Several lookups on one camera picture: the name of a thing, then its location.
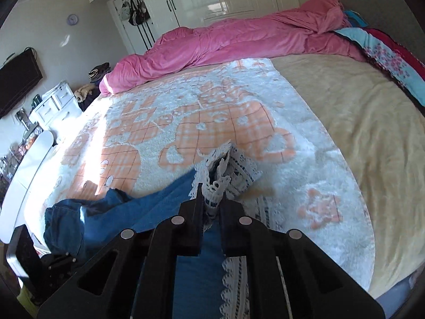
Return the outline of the blue denim pants lace trim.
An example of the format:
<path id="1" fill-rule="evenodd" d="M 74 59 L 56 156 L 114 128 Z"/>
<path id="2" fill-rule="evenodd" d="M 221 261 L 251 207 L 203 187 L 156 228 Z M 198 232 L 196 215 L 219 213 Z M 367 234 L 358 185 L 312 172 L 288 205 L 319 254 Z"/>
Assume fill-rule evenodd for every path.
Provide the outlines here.
<path id="1" fill-rule="evenodd" d="M 133 318 L 151 237 L 177 215 L 202 185 L 203 240 L 199 256 L 178 256 L 172 318 L 251 318 L 246 258 L 227 257 L 220 233 L 220 202 L 239 202 L 261 178 L 255 161 L 230 143 L 207 155 L 161 191 L 133 198 L 111 189 L 97 201 L 65 199 L 45 214 L 44 238 L 54 254 L 80 265 L 42 307 L 40 318 Z"/>

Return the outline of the white orange fluffy blanket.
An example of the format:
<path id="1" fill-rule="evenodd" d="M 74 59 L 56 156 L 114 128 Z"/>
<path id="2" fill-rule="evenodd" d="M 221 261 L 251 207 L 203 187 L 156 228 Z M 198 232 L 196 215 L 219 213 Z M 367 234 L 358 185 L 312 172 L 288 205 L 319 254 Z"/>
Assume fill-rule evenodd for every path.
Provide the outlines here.
<path id="1" fill-rule="evenodd" d="M 319 118 L 268 59 L 198 69 L 96 99 L 48 162 L 42 240 L 46 211 L 55 204 L 97 201 L 111 189 L 145 197 L 227 142 L 262 172 L 239 197 L 245 210 L 274 230 L 303 230 L 368 288 L 375 239 L 359 186 Z"/>

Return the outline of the clothes pile on chair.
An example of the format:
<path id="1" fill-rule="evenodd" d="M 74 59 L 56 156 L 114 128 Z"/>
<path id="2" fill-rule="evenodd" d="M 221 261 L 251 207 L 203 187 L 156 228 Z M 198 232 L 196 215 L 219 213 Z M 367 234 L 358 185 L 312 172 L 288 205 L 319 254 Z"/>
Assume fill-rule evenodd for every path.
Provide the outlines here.
<path id="1" fill-rule="evenodd" d="M 82 112 L 100 95 L 99 85 L 103 77 L 111 71 L 109 62 L 95 66 L 89 72 L 89 83 L 74 91 L 74 96 Z"/>

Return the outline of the beige bed sheet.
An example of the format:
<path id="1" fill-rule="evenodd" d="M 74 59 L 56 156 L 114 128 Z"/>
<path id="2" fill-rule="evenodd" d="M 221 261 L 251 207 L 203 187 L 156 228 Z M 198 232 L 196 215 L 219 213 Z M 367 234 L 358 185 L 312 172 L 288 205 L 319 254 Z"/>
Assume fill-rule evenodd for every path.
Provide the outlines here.
<path id="1" fill-rule="evenodd" d="M 424 263 L 424 117 L 368 63 L 294 55 L 273 64 L 322 121 L 361 189 L 375 234 L 369 292 L 379 297 Z"/>

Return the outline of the white drawer cabinet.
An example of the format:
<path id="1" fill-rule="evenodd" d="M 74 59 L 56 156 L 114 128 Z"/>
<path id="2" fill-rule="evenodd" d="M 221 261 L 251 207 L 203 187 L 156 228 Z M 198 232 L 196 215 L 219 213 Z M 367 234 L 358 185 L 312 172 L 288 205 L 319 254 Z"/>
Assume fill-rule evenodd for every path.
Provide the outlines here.
<path id="1" fill-rule="evenodd" d="M 38 123 L 43 130 L 50 130 L 56 137 L 64 134 L 82 111 L 67 81 L 42 96 L 42 101 L 29 114 L 31 123 Z"/>

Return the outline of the pink duvet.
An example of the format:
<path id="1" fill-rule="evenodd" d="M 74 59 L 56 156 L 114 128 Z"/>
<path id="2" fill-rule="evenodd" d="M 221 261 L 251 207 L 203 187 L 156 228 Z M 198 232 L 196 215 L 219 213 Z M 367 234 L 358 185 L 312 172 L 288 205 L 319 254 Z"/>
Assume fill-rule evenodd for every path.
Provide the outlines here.
<path id="1" fill-rule="evenodd" d="M 119 61 L 103 77 L 99 90 L 104 96 L 114 95 L 185 68 L 245 58 L 320 54 L 364 61 L 356 45 L 335 33 L 348 24 L 340 0 L 308 0 L 298 8 L 258 18 L 178 27 L 162 34 L 145 54 Z"/>

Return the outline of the hanging bags on door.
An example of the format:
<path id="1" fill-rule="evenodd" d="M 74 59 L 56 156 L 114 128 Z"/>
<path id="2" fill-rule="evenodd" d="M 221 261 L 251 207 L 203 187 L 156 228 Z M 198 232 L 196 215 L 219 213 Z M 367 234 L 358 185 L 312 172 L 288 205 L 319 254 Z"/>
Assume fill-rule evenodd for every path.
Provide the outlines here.
<path id="1" fill-rule="evenodd" d="M 150 15 L 144 7 L 143 0 L 123 0 L 120 9 L 120 19 L 137 30 L 147 51 L 153 47 L 155 42 L 154 33 L 149 24 Z"/>

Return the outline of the blue floral pillow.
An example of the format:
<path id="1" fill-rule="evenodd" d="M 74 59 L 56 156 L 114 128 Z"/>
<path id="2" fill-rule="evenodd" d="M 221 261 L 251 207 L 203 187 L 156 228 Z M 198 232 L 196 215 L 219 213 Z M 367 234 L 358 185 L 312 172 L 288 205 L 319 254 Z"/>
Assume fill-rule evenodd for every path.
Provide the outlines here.
<path id="1" fill-rule="evenodd" d="M 358 13 L 345 10 L 344 14 L 349 26 L 335 33 L 356 45 L 374 67 L 388 75 L 424 112 L 424 64 L 387 33 L 369 27 Z"/>

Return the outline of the grey headboard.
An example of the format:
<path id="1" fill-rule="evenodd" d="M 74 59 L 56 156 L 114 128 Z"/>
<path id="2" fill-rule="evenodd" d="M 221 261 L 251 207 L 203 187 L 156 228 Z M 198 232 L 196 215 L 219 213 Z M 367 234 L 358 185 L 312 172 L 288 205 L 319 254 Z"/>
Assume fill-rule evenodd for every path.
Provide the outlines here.
<path id="1" fill-rule="evenodd" d="M 340 0 L 369 27 L 383 31 L 424 62 L 424 31 L 404 0 Z"/>

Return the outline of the black wall television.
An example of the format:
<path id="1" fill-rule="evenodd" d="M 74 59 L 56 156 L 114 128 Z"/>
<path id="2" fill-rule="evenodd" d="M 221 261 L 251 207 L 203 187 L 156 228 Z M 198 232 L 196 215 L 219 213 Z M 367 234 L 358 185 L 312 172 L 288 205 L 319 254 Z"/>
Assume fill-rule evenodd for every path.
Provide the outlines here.
<path id="1" fill-rule="evenodd" d="M 1 117 L 6 116 L 43 78 L 35 49 L 27 47 L 1 67 Z"/>

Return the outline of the purple wall clock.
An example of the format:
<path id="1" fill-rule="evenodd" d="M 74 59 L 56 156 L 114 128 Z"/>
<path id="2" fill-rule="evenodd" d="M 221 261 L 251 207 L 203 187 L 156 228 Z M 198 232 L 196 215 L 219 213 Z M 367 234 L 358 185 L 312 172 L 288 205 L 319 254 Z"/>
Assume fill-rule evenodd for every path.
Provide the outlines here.
<path id="1" fill-rule="evenodd" d="M 75 26 L 79 23 L 79 18 L 76 14 L 69 14 L 66 21 L 69 26 Z"/>

